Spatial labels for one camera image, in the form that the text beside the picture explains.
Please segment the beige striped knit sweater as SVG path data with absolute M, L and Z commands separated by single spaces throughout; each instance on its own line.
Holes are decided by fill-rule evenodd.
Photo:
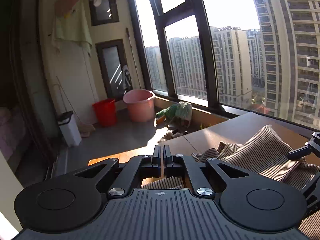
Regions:
M 319 172 L 319 166 L 308 164 L 303 158 L 289 160 L 287 155 L 291 150 L 272 126 L 267 125 L 244 145 L 220 142 L 218 149 L 193 153 L 192 157 L 201 163 L 216 158 L 301 190 Z

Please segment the green plush toy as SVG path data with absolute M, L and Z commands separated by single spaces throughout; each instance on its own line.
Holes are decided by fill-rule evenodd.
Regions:
M 191 103 L 179 102 L 156 113 L 156 119 L 169 120 L 170 122 L 177 119 L 181 121 L 182 126 L 189 127 L 192 114 L 193 109 Z

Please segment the pink plastic basin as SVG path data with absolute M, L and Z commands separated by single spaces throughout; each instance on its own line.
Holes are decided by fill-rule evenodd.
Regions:
M 133 122 L 147 122 L 155 118 L 155 94 L 151 90 L 133 89 L 123 96 Z

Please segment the red plastic bucket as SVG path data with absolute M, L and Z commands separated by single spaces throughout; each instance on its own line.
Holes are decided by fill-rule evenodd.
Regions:
M 98 124 L 102 127 L 113 126 L 117 122 L 116 100 L 113 98 L 96 102 L 92 105 Z

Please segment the white trash bin black lid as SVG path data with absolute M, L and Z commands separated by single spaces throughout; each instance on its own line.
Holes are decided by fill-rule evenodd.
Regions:
M 76 147 L 80 145 L 82 138 L 77 127 L 73 111 L 60 114 L 57 117 L 57 124 L 68 147 Z

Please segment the grey hanging rag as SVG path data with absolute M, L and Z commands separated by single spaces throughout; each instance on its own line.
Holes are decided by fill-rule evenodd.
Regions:
M 122 83 L 123 89 L 126 91 L 132 90 L 132 79 L 127 65 L 122 66 Z

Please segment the green hanging towel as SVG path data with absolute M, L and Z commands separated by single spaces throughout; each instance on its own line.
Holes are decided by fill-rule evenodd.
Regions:
M 56 16 L 53 20 L 52 45 L 57 53 L 63 42 L 74 42 L 91 56 L 93 43 L 82 0 L 78 0 L 66 16 Z

